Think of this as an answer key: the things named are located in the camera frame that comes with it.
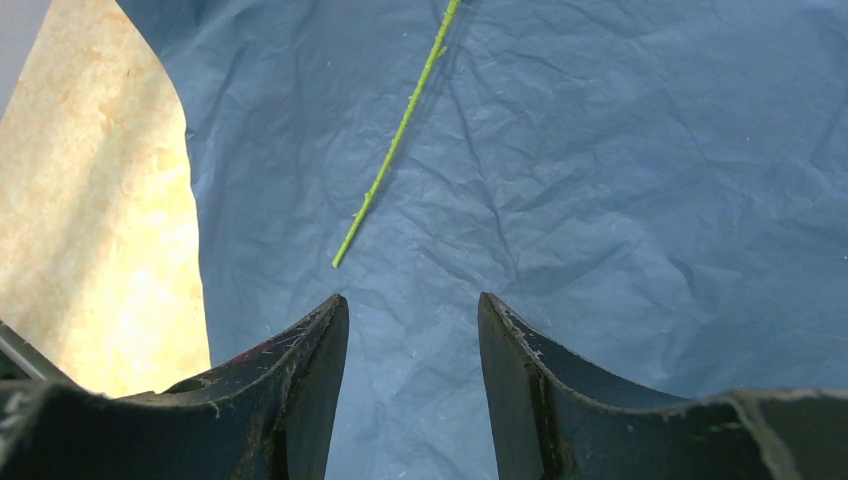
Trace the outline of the white rose stem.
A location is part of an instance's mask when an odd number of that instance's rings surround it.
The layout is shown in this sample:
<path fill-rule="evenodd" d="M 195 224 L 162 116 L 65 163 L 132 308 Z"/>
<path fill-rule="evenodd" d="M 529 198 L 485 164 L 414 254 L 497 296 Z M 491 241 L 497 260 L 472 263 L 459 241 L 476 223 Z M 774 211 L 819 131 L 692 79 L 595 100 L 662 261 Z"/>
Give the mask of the white rose stem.
<path fill-rule="evenodd" d="M 429 49 L 427 58 L 417 78 L 415 87 L 410 96 L 408 97 L 408 101 L 405 106 L 403 115 L 400 119 L 396 132 L 389 144 L 388 150 L 381 162 L 380 168 L 378 169 L 370 187 L 365 191 L 362 203 L 358 210 L 353 214 L 352 223 L 331 261 L 331 267 L 333 269 L 337 269 L 344 260 L 362 223 L 367 217 L 374 200 L 376 199 L 379 193 L 381 185 L 383 184 L 386 176 L 388 175 L 389 170 L 391 169 L 391 166 L 399 151 L 407 129 L 409 128 L 409 124 L 412 120 L 415 110 L 431 77 L 433 69 L 435 68 L 435 65 L 437 64 L 438 60 L 445 54 L 448 49 L 445 44 L 445 41 L 448 33 L 450 32 L 451 26 L 454 23 L 454 19 L 460 8 L 460 5 L 460 0 L 450 0 L 447 4 L 438 31 Z"/>

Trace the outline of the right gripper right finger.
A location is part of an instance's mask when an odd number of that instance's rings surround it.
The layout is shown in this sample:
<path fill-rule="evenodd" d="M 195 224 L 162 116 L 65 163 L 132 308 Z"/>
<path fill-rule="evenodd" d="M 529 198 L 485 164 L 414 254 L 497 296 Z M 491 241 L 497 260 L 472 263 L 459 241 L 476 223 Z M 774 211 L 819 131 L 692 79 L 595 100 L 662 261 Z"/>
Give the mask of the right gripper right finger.
<path fill-rule="evenodd" d="M 481 364 L 502 479 L 843 479 L 847 394 L 736 389 L 701 399 L 619 377 L 490 293 Z"/>

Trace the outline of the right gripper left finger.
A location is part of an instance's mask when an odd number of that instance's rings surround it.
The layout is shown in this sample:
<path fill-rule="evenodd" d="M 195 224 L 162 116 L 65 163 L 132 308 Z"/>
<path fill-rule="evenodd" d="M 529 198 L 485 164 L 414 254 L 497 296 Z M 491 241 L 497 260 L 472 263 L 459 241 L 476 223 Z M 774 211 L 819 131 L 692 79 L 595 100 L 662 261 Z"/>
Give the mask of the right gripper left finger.
<path fill-rule="evenodd" d="M 5 479 L 321 479 L 349 334 L 332 295 L 280 334 L 160 392 L 1 386 Z"/>

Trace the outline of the blue wrapping paper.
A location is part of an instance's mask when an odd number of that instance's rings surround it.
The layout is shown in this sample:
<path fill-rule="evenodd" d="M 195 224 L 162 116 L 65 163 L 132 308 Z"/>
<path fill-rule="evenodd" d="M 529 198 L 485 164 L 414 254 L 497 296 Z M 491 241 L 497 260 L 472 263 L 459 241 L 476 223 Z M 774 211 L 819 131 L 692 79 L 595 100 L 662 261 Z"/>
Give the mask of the blue wrapping paper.
<path fill-rule="evenodd" d="M 186 117 L 211 361 L 333 293 L 327 475 L 492 479 L 490 292 L 685 397 L 847 384 L 843 1 L 125 1 Z"/>

